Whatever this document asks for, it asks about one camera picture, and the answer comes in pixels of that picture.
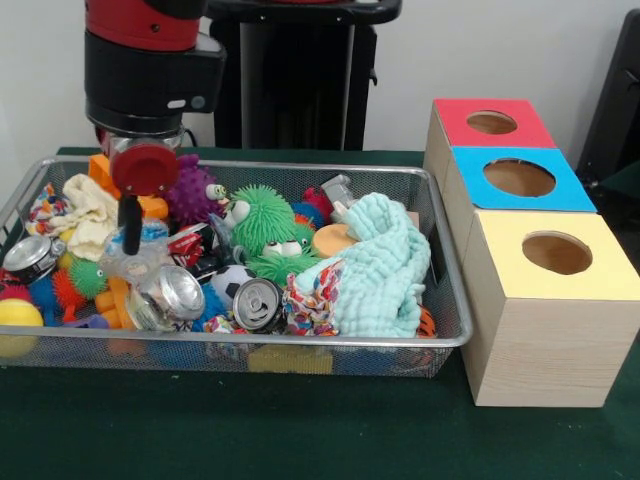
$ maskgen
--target wooden box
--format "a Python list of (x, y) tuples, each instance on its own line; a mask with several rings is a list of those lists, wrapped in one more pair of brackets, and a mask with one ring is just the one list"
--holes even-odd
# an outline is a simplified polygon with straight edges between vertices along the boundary
[(431, 110), (424, 169), (442, 191), (453, 147), (555, 148), (527, 100), (436, 99)]
[(463, 347), (477, 405), (600, 407), (640, 327), (640, 279), (590, 213), (475, 213)]
[(459, 258), (476, 208), (596, 211), (562, 152), (546, 148), (455, 147), (442, 199)]

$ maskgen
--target circular hole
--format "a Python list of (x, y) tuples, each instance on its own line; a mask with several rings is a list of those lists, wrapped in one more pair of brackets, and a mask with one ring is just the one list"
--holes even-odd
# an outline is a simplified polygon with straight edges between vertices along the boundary
[(509, 115), (488, 110), (469, 115), (467, 125), (478, 132), (488, 135), (505, 135), (518, 128), (516, 121)]
[(498, 190), (520, 197), (542, 197), (556, 188), (544, 168), (517, 158), (501, 158), (484, 167), (484, 176)]
[(539, 267), (561, 275), (584, 272), (593, 261), (591, 250), (571, 235), (537, 232), (522, 242), (522, 253)]

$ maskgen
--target red box lid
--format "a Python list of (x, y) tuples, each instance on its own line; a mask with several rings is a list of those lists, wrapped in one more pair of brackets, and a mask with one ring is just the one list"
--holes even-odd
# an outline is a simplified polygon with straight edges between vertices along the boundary
[(556, 148), (528, 100), (439, 98), (434, 103), (452, 147)]

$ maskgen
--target green spiky ball toy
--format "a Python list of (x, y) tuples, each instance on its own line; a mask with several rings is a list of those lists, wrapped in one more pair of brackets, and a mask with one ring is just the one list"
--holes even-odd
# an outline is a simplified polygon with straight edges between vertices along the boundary
[(270, 242), (296, 238), (293, 210), (273, 188), (250, 185), (234, 193), (232, 200), (242, 200), (250, 206), (247, 218), (233, 228), (233, 243), (245, 247), (251, 257), (261, 255)]
[(313, 239), (313, 228), (308, 223), (296, 223), (294, 225), (294, 238), (300, 244), (300, 246), (305, 248), (311, 248), (311, 240)]
[(107, 277), (98, 264), (82, 258), (73, 259), (71, 281), (78, 293), (89, 300), (107, 288)]
[(284, 288), (287, 285), (287, 275), (290, 273), (298, 275), (320, 260), (314, 257), (309, 249), (304, 249), (302, 254), (293, 257), (269, 255), (252, 258), (247, 262), (247, 267), (258, 277), (271, 280)]

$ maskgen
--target metal mesh basket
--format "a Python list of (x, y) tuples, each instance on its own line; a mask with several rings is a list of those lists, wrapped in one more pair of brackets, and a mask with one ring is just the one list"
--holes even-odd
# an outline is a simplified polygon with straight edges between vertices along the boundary
[[(346, 173), (356, 197), (377, 191), (420, 214), (432, 264), (423, 303), (436, 339), (293, 337), (0, 326), (0, 364), (40, 367), (296, 372), (337, 375), (434, 376), (451, 350), (471, 336), (471, 316), (435, 180), (423, 170), (343, 165), (201, 161), (234, 191), (266, 184), (297, 201), (310, 185)], [(87, 172), (81, 157), (57, 157), (31, 168), (0, 213), (0, 259), (25, 235), (23, 219), (47, 182)], [(94, 313), (92, 307), (80, 315)]]

